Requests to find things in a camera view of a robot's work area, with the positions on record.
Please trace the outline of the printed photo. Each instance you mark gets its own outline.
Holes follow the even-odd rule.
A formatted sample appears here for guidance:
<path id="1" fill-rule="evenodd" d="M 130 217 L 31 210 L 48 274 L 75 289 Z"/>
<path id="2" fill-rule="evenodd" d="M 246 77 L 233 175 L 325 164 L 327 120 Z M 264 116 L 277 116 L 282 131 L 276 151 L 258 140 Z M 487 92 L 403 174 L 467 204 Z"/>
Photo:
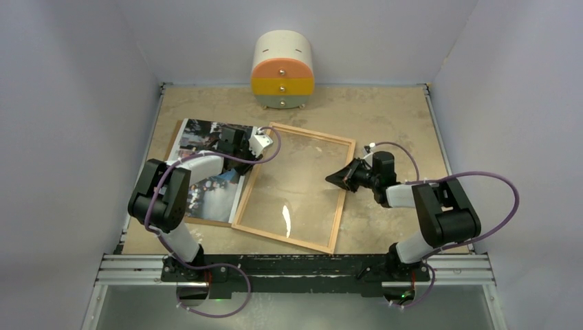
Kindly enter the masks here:
<path id="1" fill-rule="evenodd" d="M 213 122 L 207 120 L 178 120 L 166 152 L 171 163 L 198 150 L 219 150 L 223 128 L 240 129 L 250 137 L 255 126 Z M 231 226 L 241 198 L 245 177 L 229 170 L 189 185 L 185 222 L 213 226 Z"/>

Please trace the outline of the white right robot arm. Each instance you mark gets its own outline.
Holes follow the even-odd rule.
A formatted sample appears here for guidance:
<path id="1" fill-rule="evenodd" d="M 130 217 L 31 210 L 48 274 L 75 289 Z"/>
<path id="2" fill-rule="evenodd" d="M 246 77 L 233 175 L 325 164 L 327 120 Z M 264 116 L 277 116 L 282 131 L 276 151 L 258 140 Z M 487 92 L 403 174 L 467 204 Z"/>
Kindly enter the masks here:
<path id="1" fill-rule="evenodd" d="M 397 180 L 395 158 L 387 151 L 355 158 L 344 168 L 326 176 L 326 182 L 346 191 L 371 190 L 384 208 L 412 208 L 419 231 L 392 244 L 384 267 L 391 278 L 401 280 L 432 251 L 449 243 L 462 243 L 481 233 L 481 222 L 461 183 L 447 179 L 439 183 L 405 184 Z"/>

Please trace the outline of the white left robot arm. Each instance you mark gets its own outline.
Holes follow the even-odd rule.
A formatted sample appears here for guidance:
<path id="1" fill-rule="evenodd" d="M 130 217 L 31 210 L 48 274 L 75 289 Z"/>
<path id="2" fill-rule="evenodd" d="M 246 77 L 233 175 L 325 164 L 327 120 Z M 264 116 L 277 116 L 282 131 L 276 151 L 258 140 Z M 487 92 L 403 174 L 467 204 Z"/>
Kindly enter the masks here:
<path id="1" fill-rule="evenodd" d="M 145 162 L 128 214 L 158 238 L 187 281 L 199 280 L 206 268 L 204 249 L 184 221 L 190 187 L 224 173 L 246 174 L 261 163 L 263 151 L 272 143 L 261 129 L 227 126 L 214 138 L 192 145 L 186 155 Z"/>

